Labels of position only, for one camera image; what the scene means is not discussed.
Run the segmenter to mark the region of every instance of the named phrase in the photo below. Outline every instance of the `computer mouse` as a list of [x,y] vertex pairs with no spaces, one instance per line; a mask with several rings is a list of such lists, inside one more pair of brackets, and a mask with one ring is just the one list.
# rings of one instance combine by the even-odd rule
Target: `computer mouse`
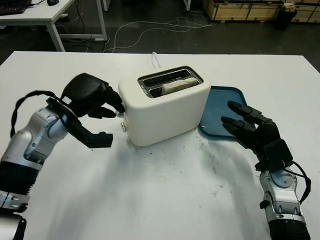
[[59,0],[46,0],[49,6],[54,6],[59,3]]

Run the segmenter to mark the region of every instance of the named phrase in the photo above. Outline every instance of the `trash bin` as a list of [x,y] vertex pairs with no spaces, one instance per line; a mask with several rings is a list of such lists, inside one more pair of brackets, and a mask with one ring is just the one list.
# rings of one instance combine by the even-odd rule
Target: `trash bin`
[[295,4],[293,2],[284,3],[279,9],[273,27],[281,31],[286,30],[296,15],[297,9]]

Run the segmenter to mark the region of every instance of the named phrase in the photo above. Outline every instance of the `laptop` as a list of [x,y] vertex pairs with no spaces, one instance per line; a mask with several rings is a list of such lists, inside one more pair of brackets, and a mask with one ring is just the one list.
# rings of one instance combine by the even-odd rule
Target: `laptop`
[[0,0],[0,15],[22,14],[32,0]]

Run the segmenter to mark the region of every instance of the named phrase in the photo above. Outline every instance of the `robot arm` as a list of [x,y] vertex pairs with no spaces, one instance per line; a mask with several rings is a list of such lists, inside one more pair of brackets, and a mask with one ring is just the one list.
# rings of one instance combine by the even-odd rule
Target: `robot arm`
[[[270,118],[237,102],[229,101],[228,107],[241,115],[243,121],[223,116],[223,127],[234,135],[244,148],[251,149],[259,160],[255,168],[261,172],[260,183],[264,192],[260,208],[265,210],[271,238],[309,240],[301,203],[310,192],[311,180],[293,161],[286,142],[280,138],[277,125]],[[303,175],[292,172],[289,168],[292,164],[297,165]],[[300,201],[296,194],[296,175],[304,177],[307,185]]]
[[113,111],[102,107],[105,103],[121,113],[125,110],[118,93],[106,82],[86,73],[76,76],[66,86],[62,100],[65,103],[49,98],[48,106],[35,112],[27,126],[17,133],[13,117],[13,136],[0,161],[1,240],[23,239],[27,222],[14,212],[27,209],[30,190],[57,142],[70,133],[89,148],[111,146],[112,134],[93,134],[78,118],[86,114],[93,118],[114,118]]

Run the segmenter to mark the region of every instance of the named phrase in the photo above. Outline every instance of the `white desk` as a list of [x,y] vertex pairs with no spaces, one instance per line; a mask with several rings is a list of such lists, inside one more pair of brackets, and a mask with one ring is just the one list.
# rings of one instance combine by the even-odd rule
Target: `white desk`
[[[34,7],[27,8],[22,14],[4,15],[0,16],[0,25],[2,26],[46,26],[54,46],[57,51],[65,52],[65,48],[61,42],[61,38],[82,38],[82,39],[103,39],[107,40],[107,32],[101,0],[96,0],[97,11],[101,26],[102,34],[59,34],[55,22],[63,14],[67,8],[75,0],[60,0],[58,4],[49,6],[47,0],[35,5]],[[32,0],[32,3],[37,3],[38,0]]]
[[[163,68],[189,65],[213,85],[242,90],[271,117],[294,159],[312,179],[302,204],[311,239],[320,234],[320,74],[302,56],[166,55]],[[153,69],[151,54],[14,52],[0,67],[3,154],[11,114],[33,90],[60,95],[86,72],[118,89],[133,73]],[[28,99],[16,129],[46,105]],[[233,141],[202,138],[197,129],[147,147],[122,132],[120,118],[82,118],[92,132],[113,133],[111,148],[90,150],[68,135],[46,160],[23,214],[26,240],[269,240],[256,157]],[[305,188],[298,179],[300,197]]]

